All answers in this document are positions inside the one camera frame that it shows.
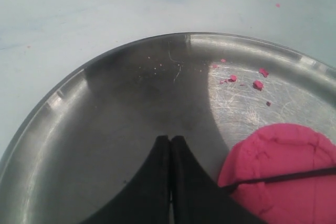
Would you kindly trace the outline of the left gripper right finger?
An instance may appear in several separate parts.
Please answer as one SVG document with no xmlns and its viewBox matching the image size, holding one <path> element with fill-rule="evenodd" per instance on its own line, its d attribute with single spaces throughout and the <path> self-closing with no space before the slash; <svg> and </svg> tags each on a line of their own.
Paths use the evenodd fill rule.
<svg viewBox="0 0 336 224">
<path fill-rule="evenodd" d="M 217 186 L 183 136 L 171 139 L 170 156 L 175 223 L 264 223 Z"/>
</svg>

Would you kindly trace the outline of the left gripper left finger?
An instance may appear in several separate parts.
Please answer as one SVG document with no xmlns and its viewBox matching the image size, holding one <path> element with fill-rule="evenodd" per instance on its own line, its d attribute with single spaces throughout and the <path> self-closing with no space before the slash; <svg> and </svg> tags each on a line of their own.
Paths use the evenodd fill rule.
<svg viewBox="0 0 336 224">
<path fill-rule="evenodd" d="M 82 223 L 169 223 L 170 196 L 170 141 L 158 136 L 135 176 Z"/>
</svg>

